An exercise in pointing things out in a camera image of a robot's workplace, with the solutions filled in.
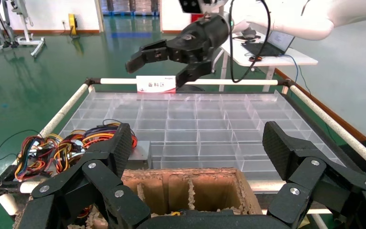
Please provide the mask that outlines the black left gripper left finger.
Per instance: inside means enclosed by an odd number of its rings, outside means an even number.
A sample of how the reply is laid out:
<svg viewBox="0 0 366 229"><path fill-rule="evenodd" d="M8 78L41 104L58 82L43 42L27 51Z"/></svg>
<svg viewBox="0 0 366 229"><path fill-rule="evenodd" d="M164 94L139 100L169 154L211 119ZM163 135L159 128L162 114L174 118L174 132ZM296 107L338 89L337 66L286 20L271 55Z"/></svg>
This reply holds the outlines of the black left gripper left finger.
<svg viewBox="0 0 366 229"><path fill-rule="evenodd" d="M131 129L122 123L111 139L91 145L74 166L35 187L19 228L65 229L91 205L110 229L138 228L151 211L121 180L131 153Z"/></svg>

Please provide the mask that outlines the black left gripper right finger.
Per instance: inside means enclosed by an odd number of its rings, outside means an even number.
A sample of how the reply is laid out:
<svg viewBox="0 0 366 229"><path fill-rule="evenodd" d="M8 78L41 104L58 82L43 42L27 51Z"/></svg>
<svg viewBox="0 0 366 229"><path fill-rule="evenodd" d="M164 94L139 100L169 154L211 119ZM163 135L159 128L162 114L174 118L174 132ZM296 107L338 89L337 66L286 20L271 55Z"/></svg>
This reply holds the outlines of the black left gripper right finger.
<svg viewBox="0 0 366 229"><path fill-rule="evenodd" d="M288 136L266 122L263 147L285 184L267 214L297 228L313 202L324 205L344 229L366 229L366 175L326 157L312 142Z"/></svg>

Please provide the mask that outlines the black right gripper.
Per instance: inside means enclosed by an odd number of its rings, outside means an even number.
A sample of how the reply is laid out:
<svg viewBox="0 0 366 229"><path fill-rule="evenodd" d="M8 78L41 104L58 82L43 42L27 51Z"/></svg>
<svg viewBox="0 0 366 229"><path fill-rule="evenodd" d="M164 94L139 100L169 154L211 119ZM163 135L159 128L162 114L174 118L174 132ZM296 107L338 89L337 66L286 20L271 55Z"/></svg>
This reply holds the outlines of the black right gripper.
<svg viewBox="0 0 366 229"><path fill-rule="evenodd" d="M176 90L187 82L195 82L212 73L213 55L229 37L227 17L212 14L204 16L185 27L171 40L162 39L144 46L125 64L126 71L133 73L147 63L171 60L186 63L176 74Z"/></svg>

